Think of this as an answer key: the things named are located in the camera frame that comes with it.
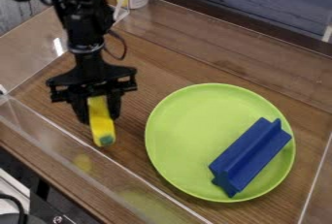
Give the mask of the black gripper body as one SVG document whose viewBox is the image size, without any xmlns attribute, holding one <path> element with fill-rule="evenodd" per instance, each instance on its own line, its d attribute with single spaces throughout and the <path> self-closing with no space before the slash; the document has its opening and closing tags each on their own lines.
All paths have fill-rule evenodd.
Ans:
<svg viewBox="0 0 332 224">
<path fill-rule="evenodd" d="M 53 102 L 73 102 L 73 98 L 123 94 L 137 89 L 133 67 L 110 65 L 98 52 L 74 54 L 74 66 L 65 73 L 46 79 Z"/>
</svg>

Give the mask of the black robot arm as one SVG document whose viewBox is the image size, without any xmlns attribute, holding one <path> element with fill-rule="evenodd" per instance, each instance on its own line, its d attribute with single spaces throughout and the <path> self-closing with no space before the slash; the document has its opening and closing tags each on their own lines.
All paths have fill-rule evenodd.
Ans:
<svg viewBox="0 0 332 224">
<path fill-rule="evenodd" d="M 78 121 L 89 122 L 88 100 L 102 96 L 105 113 L 120 114 L 121 96 L 137 89 L 133 67 L 110 65 L 102 60 L 104 35 L 113 35 L 113 10 L 105 0 L 40 0 L 54 8 L 66 34 L 66 49 L 74 66 L 65 73 L 46 79 L 50 100 L 69 103 Z"/>
</svg>

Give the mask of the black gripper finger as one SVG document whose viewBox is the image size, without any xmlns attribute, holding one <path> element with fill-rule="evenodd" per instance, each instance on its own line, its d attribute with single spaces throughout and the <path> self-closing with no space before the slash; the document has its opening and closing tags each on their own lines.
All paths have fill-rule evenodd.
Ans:
<svg viewBox="0 0 332 224">
<path fill-rule="evenodd" d="M 112 120 L 114 120 L 120 115 L 120 105 L 121 105 L 121 93 L 114 92 L 105 96 L 108 114 Z"/>
<path fill-rule="evenodd" d="M 74 112 L 74 115 L 77 117 L 77 120 L 82 124 L 89 124 L 89 115 L 88 115 L 88 106 L 86 106 L 86 101 L 80 98 L 73 98 L 69 101 L 72 110 Z"/>
</svg>

